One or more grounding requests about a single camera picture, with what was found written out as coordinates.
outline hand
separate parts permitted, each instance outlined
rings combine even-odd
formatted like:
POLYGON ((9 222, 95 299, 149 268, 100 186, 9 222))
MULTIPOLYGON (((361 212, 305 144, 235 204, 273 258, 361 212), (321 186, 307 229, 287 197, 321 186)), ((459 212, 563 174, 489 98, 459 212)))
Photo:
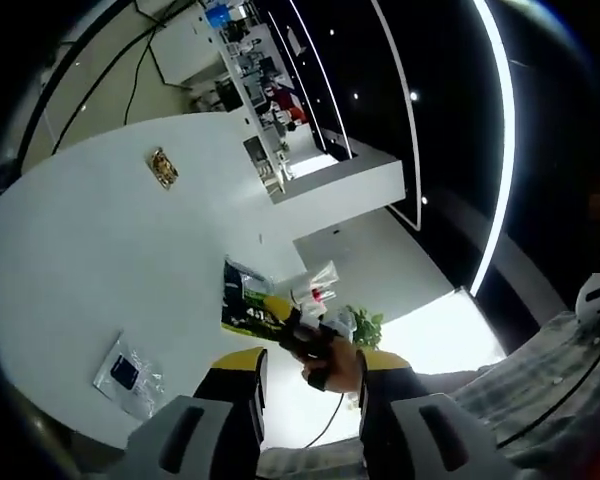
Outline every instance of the hand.
POLYGON ((358 361, 358 349, 342 337, 333 339, 331 349, 332 354, 329 362, 326 360, 301 359, 296 356, 304 364, 303 378, 307 380, 312 370, 328 366, 331 373, 327 379, 326 390, 336 393, 359 392, 362 384, 362 366, 358 361))

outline plaid shirt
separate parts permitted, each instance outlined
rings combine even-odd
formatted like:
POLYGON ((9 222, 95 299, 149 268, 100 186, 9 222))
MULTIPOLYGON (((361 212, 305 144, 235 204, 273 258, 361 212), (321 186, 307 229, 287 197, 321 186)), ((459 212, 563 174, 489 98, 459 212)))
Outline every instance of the plaid shirt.
MULTIPOLYGON (((555 405, 600 354, 600 323, 584 327, 572 313, 558 315, 529 342, 488 367, 451 396, 509 438, 555 405)), ((579 478, 600 446, 600 363, 556 412, 501 451, 520 468, 551 478, 579 478)), ((307 450, 274 448, 260 456, 258 475, 284 479, 367 479, 357 438, 307 450)))

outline potted plant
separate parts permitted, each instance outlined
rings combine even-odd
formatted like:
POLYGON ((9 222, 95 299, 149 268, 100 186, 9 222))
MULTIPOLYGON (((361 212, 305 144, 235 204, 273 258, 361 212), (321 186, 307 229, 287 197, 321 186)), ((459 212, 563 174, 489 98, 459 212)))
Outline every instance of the potted plant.
POLYGON ((369 347, 377 349, 382 339, 382 319, 383 315, 378 313, 369 316, 366 308, 354 308, 347 305, 349 311, 356 320, 356 331, 353 332, 353 343, 359 347, 369 347))

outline white floor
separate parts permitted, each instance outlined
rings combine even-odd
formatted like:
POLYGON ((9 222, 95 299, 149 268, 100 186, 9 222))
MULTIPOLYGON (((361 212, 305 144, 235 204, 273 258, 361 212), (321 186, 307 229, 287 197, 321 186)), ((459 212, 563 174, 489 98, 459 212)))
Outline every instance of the white floor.
MULTIPOLYGON (((55 139, 80 100, 111 59, 151 22, 135 11, 133 4, 120 13, 82 51, 51 98, 46 115, 40 120, 22 168, 23 173, 51 155, 55 139)), ((147 45, 146 39, 134 45, 109 72, 67 132, 61 148, 123 125, 124 112, 131 95, 136 65, 147 45)), ((58 59, 68 47, 61 47, 58 59)), ((186 91, 162 83, 151 53, 145 55, 138 77, 138 88, 129 114, 129 123, 186 112, 186 91)), ((3 157, 17 152, 26 122, 41 91, 40 78, 34 81, 22 100, 5 139, 3 157)))

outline person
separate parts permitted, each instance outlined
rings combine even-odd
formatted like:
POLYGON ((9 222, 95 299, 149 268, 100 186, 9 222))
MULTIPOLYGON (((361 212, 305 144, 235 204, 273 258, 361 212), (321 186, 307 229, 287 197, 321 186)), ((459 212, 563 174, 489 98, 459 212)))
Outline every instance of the person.
MULTIPOLYGON (((356 360, 357 348, 339 337, 332 348, 327 390, 358 392, 362 371, 356 360)), ((491 427, 497 442, 503 442, 559 402, 598 356, 600 321, 583 325, 574 313, 567 312, 549 321, 496 365, 419 378, 431 393, 449 394, 491 427)), ((299 360, 305 380, 312 370, 326 365, 322 360, 299 360)), ((501 451, 519 468, 538 469, 548 478, 600 480, 600 361, 560 408, 501 451)), ((357 438, 306 450, 266 450, 257 474, 316 480, 368 478, 357 438)))

